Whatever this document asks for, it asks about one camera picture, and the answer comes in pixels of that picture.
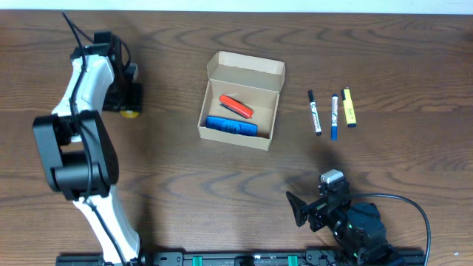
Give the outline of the yellow tape roll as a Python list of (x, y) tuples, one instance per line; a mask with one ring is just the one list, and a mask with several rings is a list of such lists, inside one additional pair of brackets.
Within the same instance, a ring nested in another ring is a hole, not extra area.
[(140, 112), (133, 110), (122, 110), (120, 111), (120, 115), (127, 119), (134, 119), (140, 116)]

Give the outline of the blue plastic holder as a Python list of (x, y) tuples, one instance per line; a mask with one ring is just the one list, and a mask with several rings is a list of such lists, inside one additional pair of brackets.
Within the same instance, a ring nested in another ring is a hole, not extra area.
[(215, 116), (208, 116), (206, 118), (205, 126), (209, 129), (249, 137), (257, 136), (258, 131), (258, 126), (252, 123)]

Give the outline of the yellow highlighter pen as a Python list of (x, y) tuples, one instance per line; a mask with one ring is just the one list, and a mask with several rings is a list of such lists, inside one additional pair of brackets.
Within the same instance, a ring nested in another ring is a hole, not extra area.
[(353, 106), (353, 100), (351, 98), (350, 89), (347, 87), (341, 91), (342, 102), (344, 106), (344, 115), (346, 124), (349, 128), (355, 128), (357, 121), (355, 117), (355, 110)]

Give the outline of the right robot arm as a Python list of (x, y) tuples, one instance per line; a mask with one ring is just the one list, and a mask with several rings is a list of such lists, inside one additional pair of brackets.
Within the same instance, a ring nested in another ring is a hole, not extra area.
[(387, 229), (373, 203), (353, 204), (345, 177), (321, 177), (321, 197), (310, 204), (286, 193), (296, 225), (310, 225), (312, 232), (328, 228), (343, 247), (340, 261), (346, 265), (405, 265), (387, 241)]

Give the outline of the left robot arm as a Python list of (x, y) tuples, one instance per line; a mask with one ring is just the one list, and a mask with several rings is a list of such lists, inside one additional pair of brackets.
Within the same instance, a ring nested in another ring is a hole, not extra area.
[(72, 77), (51, 115), (37, 117), (33, 133), (47, 183), (86, 217), (101, 255), (60, 255), (57, 265), (151, 265), (118, 197), (118, 156), (102, 111), (141, 111), (137, 65), (122, 62), (126, 45), (111, 32), (71, 55)]

